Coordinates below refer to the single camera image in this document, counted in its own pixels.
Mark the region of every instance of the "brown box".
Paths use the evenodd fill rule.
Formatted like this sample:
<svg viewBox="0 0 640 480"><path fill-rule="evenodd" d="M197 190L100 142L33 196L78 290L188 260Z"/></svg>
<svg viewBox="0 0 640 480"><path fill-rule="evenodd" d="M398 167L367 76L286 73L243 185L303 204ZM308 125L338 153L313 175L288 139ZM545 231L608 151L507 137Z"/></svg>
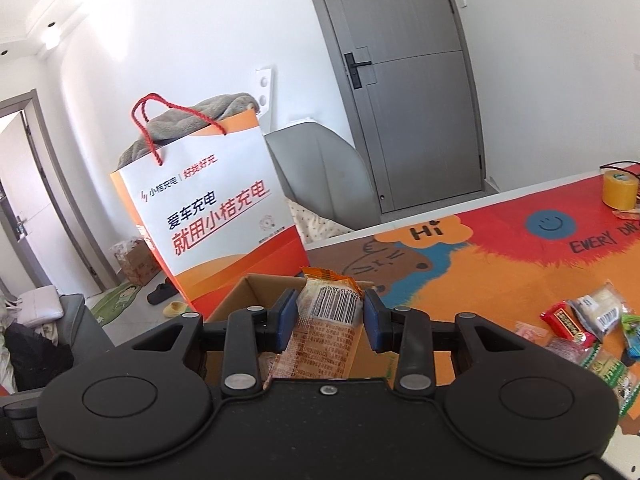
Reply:
<svg viewBox="0 0 640 480"><path fill-rule="evenodd" d="M226 298L222 300L207 321L225 320L233 311L248 306L260 305L264 308L271 308L286 288L302 290L305 283L306 278L248 274L236 283L236 286L226 295ZM358 284L362 287L371 286L366 282L358 282ZM349 377L384 377L393 381L397 364L398 356L393 352L376 354L371 349L369 339L363 330ZM218 384L221 371L222 352L208 352L207 383Z"/></svg>
<svg viewBox="0 0 640 480"><path fill-rule="evenodd" d="M122 272L134 285L144 286L160 272L160 264L156 260L144 240L138 240L126 253L115 255Z"/></svg>

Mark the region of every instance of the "gray door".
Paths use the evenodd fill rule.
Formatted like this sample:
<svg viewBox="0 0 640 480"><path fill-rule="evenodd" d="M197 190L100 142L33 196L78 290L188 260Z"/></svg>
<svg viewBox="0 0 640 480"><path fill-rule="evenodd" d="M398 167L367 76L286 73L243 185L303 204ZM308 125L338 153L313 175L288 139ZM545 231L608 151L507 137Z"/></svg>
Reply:
<svg viewBox="0 0 640 480"><path fill-rule="evenodd" d="M478 133L449 0L325 3L382 211L480 190ZM351 59L365 64L349 68Z"/></svg>

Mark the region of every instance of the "orange cloud shape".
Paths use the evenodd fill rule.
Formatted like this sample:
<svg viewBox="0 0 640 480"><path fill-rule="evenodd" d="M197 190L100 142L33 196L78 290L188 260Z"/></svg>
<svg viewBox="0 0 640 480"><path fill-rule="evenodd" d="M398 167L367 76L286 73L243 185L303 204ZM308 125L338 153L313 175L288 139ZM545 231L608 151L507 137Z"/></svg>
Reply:
<svg viewBox="0 0 640 480"><path fill-rule="evenodd" d="M455 215L439 220L429 220L421 224L407 225L393 231L374 236L379 242L401 242L407 247L426 249L437 243L459 244L471 238L474 232L460 222Z"/></svg>

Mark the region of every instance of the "open cardboard box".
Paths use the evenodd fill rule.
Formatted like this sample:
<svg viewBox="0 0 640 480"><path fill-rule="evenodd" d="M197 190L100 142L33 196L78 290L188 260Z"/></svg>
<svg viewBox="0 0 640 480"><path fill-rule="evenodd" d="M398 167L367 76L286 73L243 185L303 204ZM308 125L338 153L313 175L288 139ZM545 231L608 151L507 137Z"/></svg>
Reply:
<svg viewBox="0 0 640 480"><path fill-rule="evenodd" d="M240 279L236 286L209 316L207 321L222 321L229 314L241 308L260 305L271 308L286 288L302 290L306 278L290 276L271 276L267 274L248 274ZM358 282L361 288L370 287L369 282ZM350 378L384 377L392 383L396 372L398 356L393 352L376 354L369 345L367 335L362 331L356 355L351 365ZM222 371L222 352L207 353L207 377L209 384L220 383Z"/></svg>

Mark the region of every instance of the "chair backrest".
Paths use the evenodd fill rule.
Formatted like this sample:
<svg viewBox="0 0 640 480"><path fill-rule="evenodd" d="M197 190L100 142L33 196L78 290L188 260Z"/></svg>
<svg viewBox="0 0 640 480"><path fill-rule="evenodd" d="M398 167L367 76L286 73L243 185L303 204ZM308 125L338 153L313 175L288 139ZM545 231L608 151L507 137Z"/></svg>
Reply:
<svg viewBox="0 0 640 480"><path fill-rule="evenodd" d="M348 142L318 123L265 136L284 193L324 218L354 230L380 223L367 168Z"/></svg>

